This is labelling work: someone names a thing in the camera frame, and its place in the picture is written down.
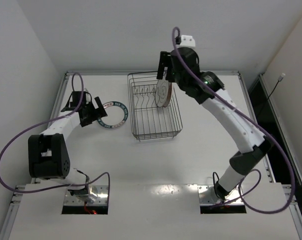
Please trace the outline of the green rimmed white plate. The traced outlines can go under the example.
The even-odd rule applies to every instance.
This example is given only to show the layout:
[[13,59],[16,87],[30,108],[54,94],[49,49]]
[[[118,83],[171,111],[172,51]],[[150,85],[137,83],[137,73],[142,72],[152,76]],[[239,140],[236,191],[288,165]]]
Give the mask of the green rimmed white plate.
[[115,124],[106,123],[102,118],[99,118],[97,120],[98,124],[105,129],[110,129],[110,130],[117,129],[117,128],[123,126],[129,117],[129,110],[126,107],[126,105],[122,102],[108,101],[103,104],[103,108],[104,108],[104,110],[109,109],[109,108],[119,108],[122,111],[121,118],[118,117],[116,119]]

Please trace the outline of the red patterned glass plate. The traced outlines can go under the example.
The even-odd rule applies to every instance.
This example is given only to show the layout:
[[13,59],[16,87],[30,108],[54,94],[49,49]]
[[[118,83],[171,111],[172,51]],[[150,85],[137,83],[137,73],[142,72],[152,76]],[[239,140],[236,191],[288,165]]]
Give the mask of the red patterned glass plate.
[[159,79],[155,88],[155,103],[159,108],[165,108],[169,105],[172,97],[172,83],[165,79]]

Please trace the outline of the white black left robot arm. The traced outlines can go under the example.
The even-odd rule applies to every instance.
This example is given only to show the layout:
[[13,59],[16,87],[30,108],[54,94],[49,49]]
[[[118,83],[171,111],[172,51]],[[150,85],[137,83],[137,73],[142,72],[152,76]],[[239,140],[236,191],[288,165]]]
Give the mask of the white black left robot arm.
[[71,167],[66,140],[72,131],[107,116],[100,98],[85,91],[73,91],[58,118],[41,134],[28,138],[28,167],[33,178],[65,185],[71,196],[86,204],[98,194],[84,172]]

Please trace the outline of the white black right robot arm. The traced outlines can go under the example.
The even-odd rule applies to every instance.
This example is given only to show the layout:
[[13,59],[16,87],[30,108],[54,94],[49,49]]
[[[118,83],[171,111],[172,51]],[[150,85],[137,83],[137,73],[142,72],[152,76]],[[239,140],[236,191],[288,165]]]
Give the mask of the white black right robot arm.
[[222,103],[230,105],[232,99],[218,76],[211,71],[200,71],[197,53],[188,47],[178,49],[190,70],[201,80],[197,82],[184,68],[175,51],[161,51],[157,79],[177,83],[186,95],[208,110],[234,140],[238,152],[230,158],[229,166],[221,178],[205,193],[208,203],[223,201],[271,149],[269,139],[253,124]]

